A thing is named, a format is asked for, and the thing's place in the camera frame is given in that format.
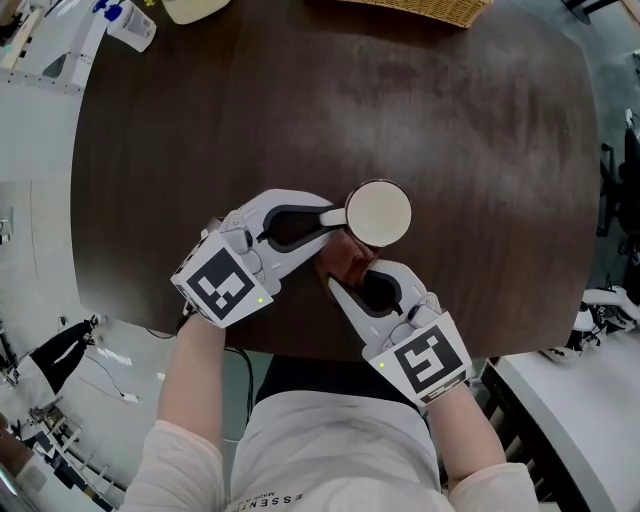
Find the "wicker basket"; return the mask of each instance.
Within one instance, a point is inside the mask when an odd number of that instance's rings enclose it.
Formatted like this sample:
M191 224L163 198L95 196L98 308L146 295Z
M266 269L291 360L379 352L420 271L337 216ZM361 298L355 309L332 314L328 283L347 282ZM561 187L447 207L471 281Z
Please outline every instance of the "wicker basket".
M493 0L343 0L362 4L381 5L402 11L422 14L458 27L469 28Z

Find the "plastic bottle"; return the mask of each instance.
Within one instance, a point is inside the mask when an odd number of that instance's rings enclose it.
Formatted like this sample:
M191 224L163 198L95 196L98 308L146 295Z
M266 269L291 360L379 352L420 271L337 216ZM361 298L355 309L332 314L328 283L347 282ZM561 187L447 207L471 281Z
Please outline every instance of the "plastic bottle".
M156 35L156 24L136 7L131 0L107 6L108 0L99 0L93 12L105 9L104 17L109 20L107 34L124 41L139 52L151 44Z
M171 19L178 25L198 21L222 9L230 0L162 0Z

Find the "white shirt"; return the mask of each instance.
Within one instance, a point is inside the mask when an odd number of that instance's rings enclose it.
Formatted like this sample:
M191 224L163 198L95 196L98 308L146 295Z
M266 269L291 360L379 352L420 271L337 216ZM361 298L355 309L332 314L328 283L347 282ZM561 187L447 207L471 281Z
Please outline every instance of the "white shirt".
M440 492L433 443L406 405L292 391L260 402L238 444L230 503L215 446L159 421L121 512L538 511L522 464Z
M18 373L18 385L15 388L6 385L0 387L0 412L12 425L18 420L25 420L30 409L42 408L56 399L49 381L30 356L20 361Z

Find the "dark wooden table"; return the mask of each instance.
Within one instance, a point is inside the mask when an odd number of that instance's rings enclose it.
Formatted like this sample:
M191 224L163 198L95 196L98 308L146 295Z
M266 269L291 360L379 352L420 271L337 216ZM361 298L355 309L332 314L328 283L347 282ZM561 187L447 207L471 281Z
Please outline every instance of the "dark wooden table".
M438 294L472 356L564 344L599 188L575 44L506 1L466 31L334 0L232 0L178 26L157 4L145 53L105 36L83 99L71 223L85 307L172 332L169 277L213 215L269 188L340 202L389 178L414 222L384 257ZM283 284L230 344L360 357L310 262Z

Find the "sleeve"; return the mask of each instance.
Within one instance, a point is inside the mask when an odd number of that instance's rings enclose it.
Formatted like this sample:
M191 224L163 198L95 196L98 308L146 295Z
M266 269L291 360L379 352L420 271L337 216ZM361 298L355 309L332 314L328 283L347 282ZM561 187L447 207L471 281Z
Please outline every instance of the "sleeve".
M465 478L449 494L456 512L538 512L533 482L524 464L498 464Z
M206 439L157 421L120 512L221 512L222 455Z

